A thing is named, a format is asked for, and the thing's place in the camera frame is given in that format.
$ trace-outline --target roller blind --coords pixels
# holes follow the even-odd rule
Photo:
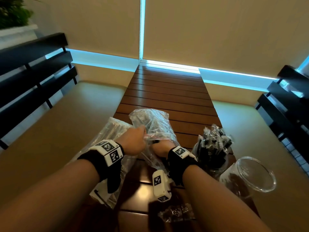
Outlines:
[[[276,77],[309,54],[309,0],[146,0],[144,59]]]
[[[60,31],[69,48],[138,59],[140,0],[39,1],[25,2],[42,35]]]

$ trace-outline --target glass jar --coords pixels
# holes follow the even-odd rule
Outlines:
[[[273,191],[277,185],[273,172],[249,156],[237,160],[222,173],[219,181],[241,199],[252,197],[255,192]]]

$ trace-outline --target plastic bag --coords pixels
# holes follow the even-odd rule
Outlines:
[[[147,147],[142,154],[147,164],[157,170],[162,169],[167,172],[162,161],[151,152],[149,146],[156,140],[164,139],[172,140],[176,146],[179,146],[176,135],[168,120],[168,113],[155,109],[137,109],[131,112],[129,117],[135,128],[140,125],[145,125],[146,127],[147,135],[145,140]]]
[[[205,166],[205,170],[213,177],[218,178],[227,167],[227,154],[232,144],[232,139],[215,124],[212,129],[205,127],[203,136],[198,136],[192,153],[197,160]]]
[[[117,139],[131,127],[133,126],[124,121],[110,117],[105,127],[97,134],[97,136],[94,137],[93,140],[91,140],[90,143],[88,143],[80,152],[78,152],[71,161],[77,160],[79,156],[87,152],[90,147],[99,143],[101,140]],[[98,183],[96,187],[91,191],[90,193],[91,197],[97,199],[101,204],[106,204],[109,207],[114,208],[117,203],[125,176],[135,163],[136,158],[137,156],[125,155],[121,160],[122,165],[120,173],[121,182],[118,190],[116,190],[112,194],[107,193],[107,179],[105,179],[102,182]]]
[[[191,204],[169,206],[165,211],[159,212],[158,216],[164,222],[181,222],[195,219]]]

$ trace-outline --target glove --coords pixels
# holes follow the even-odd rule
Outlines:
[[[170,177],[174,180],[176,185],[182,186],[182,175],[186,168],[193,164],[200,167],[196,157],[181,146],[174,147],[168,152],[167,162]]]
[[[100,176],[100,182],[107,179],[107,192],[114,193],[120,186],[121,160],[124,155],[122,146],[112,140],[102,140],[92,146],[79,159],[90,161]]]

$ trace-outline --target planter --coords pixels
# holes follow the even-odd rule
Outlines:
[[[31,24],[0,30],[0,49],[37,39],[34,32],[37,28],[36,24]]]

